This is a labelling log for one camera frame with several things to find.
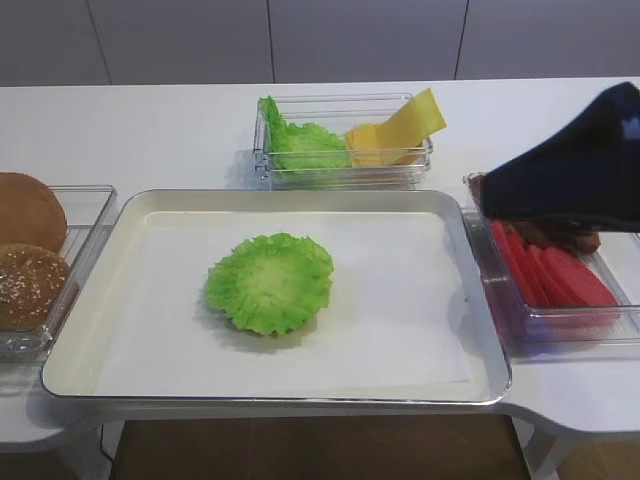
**yellow cheese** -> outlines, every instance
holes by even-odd
[[[345,139],[347,148],[355,150],[354,167],[406,164],[415,154],[403,150],[419,147],[426,137],[446,127],[433,92],[428,88],[412,97],[383,124],[358,125],[347,132]],[[391,151],[362,152],[372,149]]]

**bun top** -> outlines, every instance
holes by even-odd
[[[42,325],[69,266],[34,245],[0,245],[0,329],[30,330]]]
[[[23,173],[0,173],[0,245],[36,245],[58,253],[67,218],[44,183]]]

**brown floor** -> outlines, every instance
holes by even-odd
[[[561,480],[636,480],[640,442],[590,444]],[[353,417],[128,422],[113,480],[521,480],[508,419]],[[0,455],[0,480],[74,480],[52,453]]]

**white countertop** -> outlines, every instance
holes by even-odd
[[[151,188],[249,188],[259,96],[415,94],[430,86],[449,126],[434,136],[423,187],[458,195],[465,174],[537,145],[623,80],[4,88],[0,170],[48,184],[111,184],[120,205]],[[528,419],[533,412],[557,432],[640,432],[640,352],[631,352],[637,360],[516,360],[499,411]],[[37,383],[32,392],[0,397],[0,448],[44,441],[88,421],[84,411],[48,402]]]

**black object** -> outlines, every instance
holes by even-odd
[[[640,232],[640,92],[604,90],[570,124],[484,176],[491,219],[554,228]]]

